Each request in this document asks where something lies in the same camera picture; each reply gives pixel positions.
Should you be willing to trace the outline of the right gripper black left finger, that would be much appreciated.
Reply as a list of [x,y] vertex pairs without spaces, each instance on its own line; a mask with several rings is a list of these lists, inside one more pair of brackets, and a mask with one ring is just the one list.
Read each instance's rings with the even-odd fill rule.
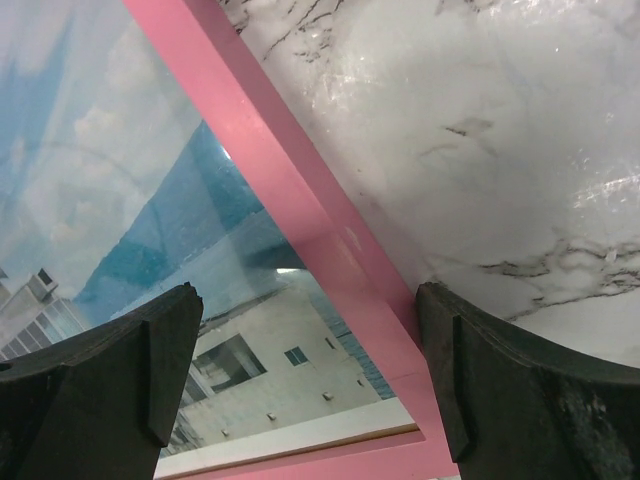
[[202,298],[185,283],[101,326],[2,362],[2,478],[153,478],[202,314]]

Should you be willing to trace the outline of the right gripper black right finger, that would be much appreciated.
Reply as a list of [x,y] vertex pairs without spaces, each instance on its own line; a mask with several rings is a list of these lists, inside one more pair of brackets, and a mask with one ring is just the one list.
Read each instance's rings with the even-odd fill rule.
[[464,479],[636,479],[639,371],[416,292],[422,349]]

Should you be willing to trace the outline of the building photo print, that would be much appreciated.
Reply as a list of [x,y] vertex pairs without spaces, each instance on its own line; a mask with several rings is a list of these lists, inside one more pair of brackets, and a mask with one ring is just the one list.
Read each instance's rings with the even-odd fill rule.
[[159,471],[413,425],[119,1],[1,5],[1,356],[182,283],[204,311]]

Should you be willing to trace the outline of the pink wooden picture frame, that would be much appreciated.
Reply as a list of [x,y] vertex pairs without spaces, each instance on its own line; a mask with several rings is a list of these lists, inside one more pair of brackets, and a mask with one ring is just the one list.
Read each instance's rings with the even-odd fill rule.
[[416,423],[409,433],[192,479],[431,479],[456,473],[414,298],[258,61],[214,1],[127,9]]

